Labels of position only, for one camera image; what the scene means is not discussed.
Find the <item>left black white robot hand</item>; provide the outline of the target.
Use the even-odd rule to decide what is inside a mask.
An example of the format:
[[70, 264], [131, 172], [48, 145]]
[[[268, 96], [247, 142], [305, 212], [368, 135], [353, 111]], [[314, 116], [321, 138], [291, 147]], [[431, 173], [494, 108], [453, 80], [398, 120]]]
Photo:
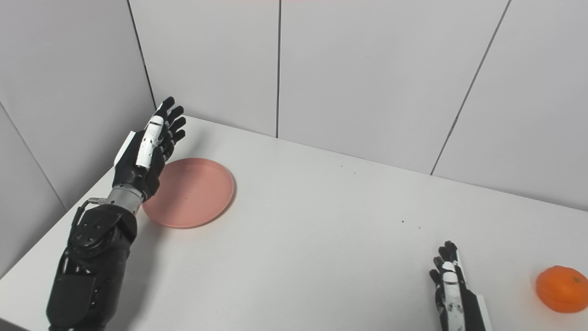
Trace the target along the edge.
[[159, 176], [175, 145], [186, 133], [184, 107], [172, 96], [164, 99], [145, 128], [131, 131], [115, 159], [113, 188], [130, 187], [145, 202], [159, 188]]

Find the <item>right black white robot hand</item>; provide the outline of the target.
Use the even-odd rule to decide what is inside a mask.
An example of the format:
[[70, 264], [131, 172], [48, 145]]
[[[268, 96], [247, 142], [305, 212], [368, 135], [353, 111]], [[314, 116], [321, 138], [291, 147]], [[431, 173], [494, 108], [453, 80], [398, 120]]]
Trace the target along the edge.
[[443, 331], [491, 331], [484, 297], [473, 293], [464, 276], [458, 248], [445, 241], [433, 258], [429, 276], [435, 284], [435, 306]]

